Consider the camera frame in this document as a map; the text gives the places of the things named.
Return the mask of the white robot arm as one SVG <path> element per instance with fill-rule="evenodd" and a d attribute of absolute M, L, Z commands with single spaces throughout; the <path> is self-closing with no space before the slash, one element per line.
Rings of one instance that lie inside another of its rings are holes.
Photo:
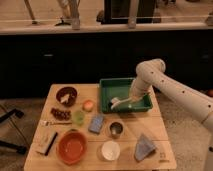
<path fill-rule="evenodd" d="M 165 70 L 166 65 L 162 59 L 139 63 L 136 66 L 136 78 L 131 84 L 129 96 L 139 100 L 151 86 L 154 86 L 190 112 L 211 133 L 204 171 L 213 171 L 213 98 L 166 76 Z"/>

